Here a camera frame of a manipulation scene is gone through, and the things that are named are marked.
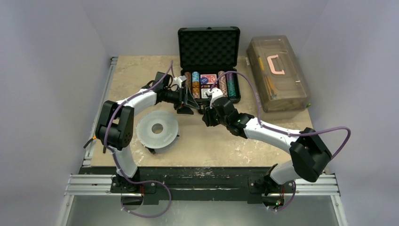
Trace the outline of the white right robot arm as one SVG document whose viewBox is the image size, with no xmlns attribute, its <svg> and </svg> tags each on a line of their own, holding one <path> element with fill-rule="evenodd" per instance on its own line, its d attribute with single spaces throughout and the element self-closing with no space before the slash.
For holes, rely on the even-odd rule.
<svg viewBox="0 0 399 226">
<path fill-rule="evenodd" d="M 226 97 L 222 97 L 204 107 L 202 120 L 208 127 L 223 125 L 234 136 L 262 141 L 277 147 L 291 159 L 273 166 L 264 177 L 265 188 L 277 191 L 286 182 L 304 179 L 316 182 L 332 160 L 332 154 L 319 135 L 311 135 L 314 130 L 303 131 L 284 129 L 270 125 L 248 113 L 239 113 Z"/>
</svg>

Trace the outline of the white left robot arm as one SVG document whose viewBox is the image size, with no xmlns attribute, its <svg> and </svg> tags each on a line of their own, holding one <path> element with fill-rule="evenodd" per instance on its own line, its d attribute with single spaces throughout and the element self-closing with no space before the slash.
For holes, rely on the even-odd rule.
<svg viewBox="0 0 399 226">
<path fill-rule="evenodd" d="M 185 84 L 186 78 L 174 78 L 176 90 L 169 84 L 172 76 L 157 72 L 155 79 L 144 85 L 136 94 L 120 101 L 107 100 L 103 103 L 95 136 L 112 153 L 117 166 L 117 174 L 124 177 L 122 187 L 128 192 L 140 188 L 140 179 L 135 177 L 138 167 L 130 151 L 134 131 L 134 117 L 143 110 L 160 102 L 173 104 L 178 114 L 194 114 L 199 104 L 194 100 Z"/>
</svg>

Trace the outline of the blue small blind button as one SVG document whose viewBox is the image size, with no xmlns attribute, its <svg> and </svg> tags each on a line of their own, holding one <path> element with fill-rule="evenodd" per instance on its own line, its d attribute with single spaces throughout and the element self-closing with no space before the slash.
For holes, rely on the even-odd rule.
<svg viewBox="0 0 399 226">
<path fill-rule="evenodd" d="M 206 85 L 206 84 L 208 84 L 208 82 L 209 82 L 209 80 L 208 80 L 207 77 L 201 77 L 201 78 L 200 78 L 200 83 L 201 83 L 202 85 Z"/>
</svg>

